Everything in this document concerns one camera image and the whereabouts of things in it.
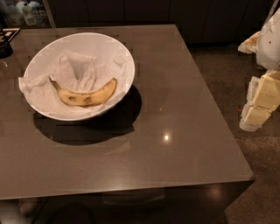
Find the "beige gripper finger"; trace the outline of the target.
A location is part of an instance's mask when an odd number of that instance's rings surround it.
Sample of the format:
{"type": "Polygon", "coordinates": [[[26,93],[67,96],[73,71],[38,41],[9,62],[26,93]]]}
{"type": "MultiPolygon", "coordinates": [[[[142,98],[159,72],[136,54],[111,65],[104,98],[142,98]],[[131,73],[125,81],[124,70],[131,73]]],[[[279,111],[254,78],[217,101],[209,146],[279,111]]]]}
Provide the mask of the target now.
{"type": "Polygon", "coordinates": [[[280,106],[280,72],[268,71],[262,75],[245,121],[262,126],[280,106]]]}
{"type": "Polygon", "coordinates": [[[248,132],[255,132],[255,131],[258,130],[257,126],[248,124],[245,121],[245,117],[249,112],[249,108],[252,104],[254,95],[256,93],[256,90],[257,90],[257,87],[258,87],[258,82],[259,82],[259,79],[255,76],[253,76],[250,80],[250,83],[248,84],[248,92],[247,92],[247,96],[246,96],[247,102],[243,106],[243,109],[242,109],[242,112],[241,112],[241,120],[239,121],[240,129],[248,131],[248,132]]]}

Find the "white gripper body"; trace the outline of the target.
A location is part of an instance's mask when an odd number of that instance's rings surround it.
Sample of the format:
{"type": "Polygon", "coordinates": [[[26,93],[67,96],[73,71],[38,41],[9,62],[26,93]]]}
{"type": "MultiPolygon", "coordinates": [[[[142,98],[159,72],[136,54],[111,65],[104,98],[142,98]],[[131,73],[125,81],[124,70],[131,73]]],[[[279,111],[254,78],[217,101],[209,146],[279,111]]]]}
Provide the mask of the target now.
{"type": "Polygon", "coordinates": [[[238,46],[241,53],[255,54],[256,63],[267,70],[280,70],[280,8],[262,29],[238,46]]]}

